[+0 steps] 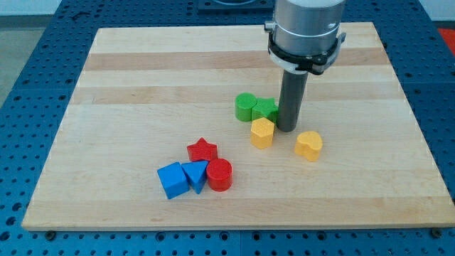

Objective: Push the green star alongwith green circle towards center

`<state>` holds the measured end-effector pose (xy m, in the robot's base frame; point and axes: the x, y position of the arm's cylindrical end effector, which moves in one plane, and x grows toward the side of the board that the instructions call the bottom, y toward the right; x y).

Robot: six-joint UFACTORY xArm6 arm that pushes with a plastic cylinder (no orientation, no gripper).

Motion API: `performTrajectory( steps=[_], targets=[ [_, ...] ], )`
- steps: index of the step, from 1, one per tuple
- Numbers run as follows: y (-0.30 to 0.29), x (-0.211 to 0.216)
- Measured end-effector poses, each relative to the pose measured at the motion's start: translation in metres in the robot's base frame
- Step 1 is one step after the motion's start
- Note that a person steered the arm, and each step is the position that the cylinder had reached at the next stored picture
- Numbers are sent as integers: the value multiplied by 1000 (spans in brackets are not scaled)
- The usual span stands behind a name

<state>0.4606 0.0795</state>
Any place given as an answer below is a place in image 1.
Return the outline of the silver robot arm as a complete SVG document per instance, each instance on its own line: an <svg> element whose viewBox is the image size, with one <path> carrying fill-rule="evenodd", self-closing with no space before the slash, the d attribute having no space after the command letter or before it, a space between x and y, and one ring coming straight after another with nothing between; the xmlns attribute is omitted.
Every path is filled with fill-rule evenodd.
<svg viewBox="0 0 455 256"><path fill-rule="evenodd" d="M339 33L345 0L277 0L269 34L271 60L295 75L321 75L336 61L346 38Z"/></svg>

